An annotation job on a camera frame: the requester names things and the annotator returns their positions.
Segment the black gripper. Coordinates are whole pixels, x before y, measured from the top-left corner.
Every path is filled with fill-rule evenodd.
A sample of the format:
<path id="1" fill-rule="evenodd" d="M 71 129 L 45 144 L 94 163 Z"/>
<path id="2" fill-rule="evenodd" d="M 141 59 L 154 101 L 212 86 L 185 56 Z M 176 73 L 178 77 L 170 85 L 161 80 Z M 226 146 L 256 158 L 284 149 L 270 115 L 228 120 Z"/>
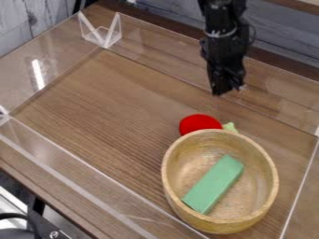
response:
<path id="1" fill-rule="evenodd" d="M 206 28 L 201 39 L 201 55 L 208 63 L 208 74 L 214 84 L 214 95 L 241 90 L 245 85 L 246 68 L 244 59 L 252 45 L 249 26 L 230 29 Z"/>

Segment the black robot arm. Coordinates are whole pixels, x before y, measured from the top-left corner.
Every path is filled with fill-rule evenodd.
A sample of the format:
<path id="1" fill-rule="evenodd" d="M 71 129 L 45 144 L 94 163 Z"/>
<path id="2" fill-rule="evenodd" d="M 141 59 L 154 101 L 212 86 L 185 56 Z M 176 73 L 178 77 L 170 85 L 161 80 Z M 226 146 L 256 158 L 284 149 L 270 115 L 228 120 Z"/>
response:
<path id="1" fill-rule="evenodd" d="M 208 63 L 213 95 L 221 96 L 245 85 L 250 24 L 242 15 L 248 0 L 198 0 L 198 4 L 206 23 L 201 56 Z"/>

